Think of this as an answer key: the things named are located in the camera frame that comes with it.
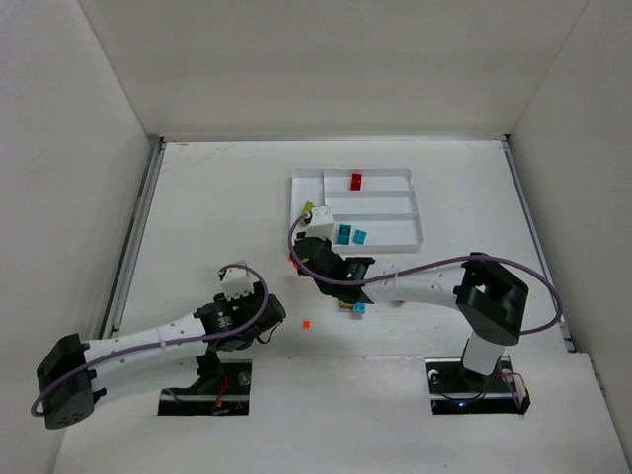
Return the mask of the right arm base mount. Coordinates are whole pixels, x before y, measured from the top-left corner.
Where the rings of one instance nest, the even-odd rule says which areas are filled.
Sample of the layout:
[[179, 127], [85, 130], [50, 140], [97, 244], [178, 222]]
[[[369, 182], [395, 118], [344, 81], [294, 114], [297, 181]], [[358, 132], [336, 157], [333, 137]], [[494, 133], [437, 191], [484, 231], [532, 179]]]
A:
[[502, 356], [491, 375], [480, 375], [463, 367], [459, 358], [425, 361], [430, 407], [433, 415], [523, 416], [531, 397], [512, 361]]

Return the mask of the teal square lego brick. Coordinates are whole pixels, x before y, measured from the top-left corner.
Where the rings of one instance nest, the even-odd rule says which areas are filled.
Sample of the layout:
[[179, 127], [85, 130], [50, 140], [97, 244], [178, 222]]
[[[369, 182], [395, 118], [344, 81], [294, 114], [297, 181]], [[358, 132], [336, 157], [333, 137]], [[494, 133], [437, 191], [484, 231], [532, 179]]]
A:
[[357, 229], [353, 235], [353, 243], [357, 245], [363, 245], [366, 240], [367, 233], [365, 231]]

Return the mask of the long lime green lego brick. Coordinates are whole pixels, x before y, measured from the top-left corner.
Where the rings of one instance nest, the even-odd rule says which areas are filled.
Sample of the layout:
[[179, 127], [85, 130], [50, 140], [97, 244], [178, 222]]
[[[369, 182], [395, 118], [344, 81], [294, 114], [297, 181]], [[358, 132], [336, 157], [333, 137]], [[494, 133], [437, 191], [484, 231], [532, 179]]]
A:
[[311, 212], [314, 208], [314, 203], [312, 201], [307, 201], [305, 205], [303, 205], [301, 210], [301, 220], [307, 221], [311, 218]]

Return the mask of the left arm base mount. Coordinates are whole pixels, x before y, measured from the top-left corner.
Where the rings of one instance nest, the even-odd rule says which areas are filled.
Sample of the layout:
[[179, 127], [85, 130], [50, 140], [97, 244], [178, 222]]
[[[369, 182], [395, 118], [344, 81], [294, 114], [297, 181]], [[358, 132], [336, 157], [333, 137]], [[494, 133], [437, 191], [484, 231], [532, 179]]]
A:
[[242, 417], [250, 412], [253, 365], [250, 359], [197, 359], [197, 379], [185, 388], [161, 392], [157, 415], [163, 417]]

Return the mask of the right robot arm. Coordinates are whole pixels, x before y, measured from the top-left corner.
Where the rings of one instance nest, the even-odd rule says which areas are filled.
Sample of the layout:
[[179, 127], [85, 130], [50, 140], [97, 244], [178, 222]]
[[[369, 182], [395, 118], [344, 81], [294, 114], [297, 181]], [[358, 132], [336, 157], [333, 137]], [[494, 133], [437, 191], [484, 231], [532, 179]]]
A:
[[330, 240], [303, 237], [290, 246], [290, 259], [321, 293], [347, 304], [424, 303], [459, 312], [471, 328], [461, 359], [470, 372], [492, 375], [519, 341], [528, 286], [484, 254], [414, 273], [370, 257], [343, 258]]

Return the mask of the teal curved lego brick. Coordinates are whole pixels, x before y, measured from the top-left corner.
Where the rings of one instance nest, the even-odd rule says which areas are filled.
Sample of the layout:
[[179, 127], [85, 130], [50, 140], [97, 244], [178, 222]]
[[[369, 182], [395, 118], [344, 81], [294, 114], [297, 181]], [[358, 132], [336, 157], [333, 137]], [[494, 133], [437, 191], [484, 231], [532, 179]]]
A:
[[338, 245], [348, 245], [350, 243], [351, 227], [348, 224], [341, 223], [338, 227], [336, 242]]

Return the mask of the red lego brick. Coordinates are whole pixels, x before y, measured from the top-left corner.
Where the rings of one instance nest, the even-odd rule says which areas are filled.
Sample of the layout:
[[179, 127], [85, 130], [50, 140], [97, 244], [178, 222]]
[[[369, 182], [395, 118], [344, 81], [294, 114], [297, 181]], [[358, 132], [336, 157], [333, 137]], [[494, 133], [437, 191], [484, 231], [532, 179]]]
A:
[[362, 187], [362, 174], [360, 173], [352, 173], [350, 176], [350, 186], [349, 189], [351, 191], [360, 191]]

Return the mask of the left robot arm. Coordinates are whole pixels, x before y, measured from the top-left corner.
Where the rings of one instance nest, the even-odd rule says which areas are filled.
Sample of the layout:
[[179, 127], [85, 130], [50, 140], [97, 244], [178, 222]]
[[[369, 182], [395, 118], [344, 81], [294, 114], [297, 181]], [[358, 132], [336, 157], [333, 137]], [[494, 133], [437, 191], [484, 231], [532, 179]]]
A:
[[139, 393], [207, 394], [224, 378], [219, 353], [250, 348], [285, 318], [277, 297], [257, 290], [237, 300], [216, 294], [182, 318], [126, 336], [88, 342], [65, 336], [37, 368], [31, 414], [60, 430]]

